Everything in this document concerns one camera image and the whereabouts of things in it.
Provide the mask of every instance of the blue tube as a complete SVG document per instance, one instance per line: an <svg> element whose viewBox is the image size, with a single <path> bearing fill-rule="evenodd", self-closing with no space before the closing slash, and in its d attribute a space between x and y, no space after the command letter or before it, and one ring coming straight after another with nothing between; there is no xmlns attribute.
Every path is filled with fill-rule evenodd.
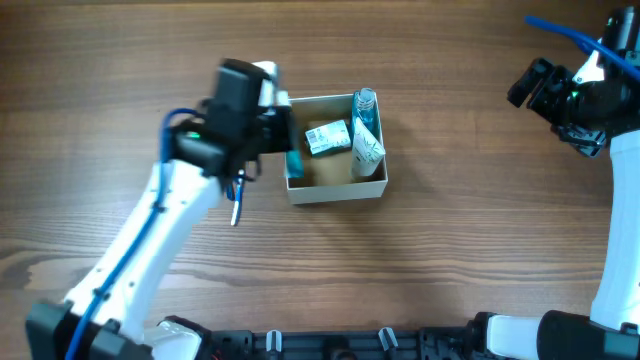
<svg viewBox="0 0 640 360"><path fill-rule="evenodd" d="M548 21L539 19L534 16L526 16L524 21L532 26L539 27L542 30L550 31L556 34L564 35L569 39L573 40L574 43L580 48L580 50L585 53L590 54L592 51L597 51L601 56L606 57L611 60L614 64L616 64L625 74L632 77L634 80L640 83L640 71L636 69L633 65L626 62L620 56L615 54L613 51L608 49L606 46L600 44L599 42L593 40L589 36L575 31L573 29L569 29L564 26L556 25L550 23Z"/></svg>
<svg viewBox="0 0 640 360"><path fill-rule="evenodd" d="M151 208L151 214L149 214L147 221L145 221L144 225L142 225L140 232L131 243L131 246L129 247L129 249L127 249L127 251L122 256L120 261L118 261L116 266L113 268L113 271L109 274L109 276L107 276L102 286L100 286L98 293L93 297L93 300L91 300L91 303L87 307L87 310L84 312L84 314L80 318L80 321L78 322L78 326L76 327L76 330L73 332L73 337L71 338L71 343L69 344L67 353L64 357L65 360L73 360L73 357L75 356L76 352L78 351L78 348L80 347L80 341L82 340L82 335L84 334L87 326L89 325L89 322L91 322L93 313L97 310L98 306L102 302L103 296L107 293L107 291L109 291L109 288L111 288L111 286L115 283L118 276L120 276L120 273L122 272L124 267L127 265L129 260L131 260L131 258L135 254L140 244L142 244L142 241L146 238L147 233L149 232L156 218L160 214L159 205L162 204L162 201L164 200L165 186L166 186L165 184L166 179L164 178L163 164L169 160L169 145L170 145L169 124L171 123L171 119L174 116L180 115L180 114L187 114L187 115L192 115L197 117L201 116L195 110L181 108L181 109L175 109L170 111L164 117L164 120L162 121L162 126L160 128L160 166L158 169L159 188L158 188L158 197L156 198L156 204L158 206L154 206Z"/></svg>

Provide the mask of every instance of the open box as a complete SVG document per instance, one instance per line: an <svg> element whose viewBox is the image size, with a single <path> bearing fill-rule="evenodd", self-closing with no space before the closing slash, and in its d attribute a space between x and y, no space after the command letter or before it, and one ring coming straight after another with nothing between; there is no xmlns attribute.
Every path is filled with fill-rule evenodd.
<svg viewBox="0 0 640 360"><path fill-rule="evenodd" d="M351 150L327 155L319 158L311 157L305 144L304 132L337 120L351 123L351 106L353 94L319 96L301 99L291 99L291 106L298 125L298 137L301 157L304 165L304 177L288 178L287 194L291 204L305 204L325 201L352 200L381 197L389 181L387 175L386 156L378 168L366 182L356 182L351 178ZM382 126L380 124L380 110L377 108L377 129L380 131L378 140L382 140Z"/></svg>

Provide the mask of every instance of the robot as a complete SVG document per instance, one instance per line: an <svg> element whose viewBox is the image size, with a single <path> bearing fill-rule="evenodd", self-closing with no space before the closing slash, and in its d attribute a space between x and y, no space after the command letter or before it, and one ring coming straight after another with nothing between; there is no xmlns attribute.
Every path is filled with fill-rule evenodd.
<svg viewBox="0 0 640 360"><path fill-rule="evenodd" d="M286 152L296 161L295 119L272 62L224 60L213 97L164 119L160 160L113 244L62 303L35 304L26 320L34 359L461 360L640 359L640 9L615 10L598 42L565 35L589 55L573 74L535 59L507 99L551 124L579 153L610 147L614 199L606 264L590 316L478 313L466 326L397 331L211 331L167 317L144 329L160 279L191 226L227 193L240 219L248 162ZM174 116L188 118L171 125ZM301 169L290 169L292 173Z"/></svg>

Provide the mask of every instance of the wooden surface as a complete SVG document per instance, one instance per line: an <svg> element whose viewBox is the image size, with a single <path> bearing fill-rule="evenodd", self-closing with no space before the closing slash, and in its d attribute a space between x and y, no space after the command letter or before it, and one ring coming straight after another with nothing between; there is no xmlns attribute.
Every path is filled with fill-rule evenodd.
<svg viewBox="0 0 640 360"><path fill-rule="evenodd" d="M225 203L193 229L150 325L176 314L212 329L417 328L478 311L589 312L608 154L580 157L505 97L535 57L584 61L525 15L597 37L614 2L38 6L49 3L0 7L0 358L27 357L31 303L61 299L101 256L146 183L161 116L208 95L221 57L276 61L292 97L377 90L389 184L377 200L294 207L281 157L267 157L239 228Z"/></svg>

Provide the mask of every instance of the cardboard box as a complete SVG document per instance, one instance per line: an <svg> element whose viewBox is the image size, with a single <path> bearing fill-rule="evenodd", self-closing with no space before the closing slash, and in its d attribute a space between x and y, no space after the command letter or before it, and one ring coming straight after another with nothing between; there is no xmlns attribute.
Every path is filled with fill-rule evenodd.
<svg viewBox="0 0 640 360"><path fill-rule="evenodd" d="M378 165L375 173L366 182L356 182L351 178L351 149L333 155L313 158L305 141L305 131L337 120L351 123L353 94L320 96L291 99L293 114L298 125L298 137L304 164L303 178L287 178L287 193L291 204L305 204L325 201L366 199L381 197L389 182L387 158ZM380 143L380 109L376 109Z"/></svg>

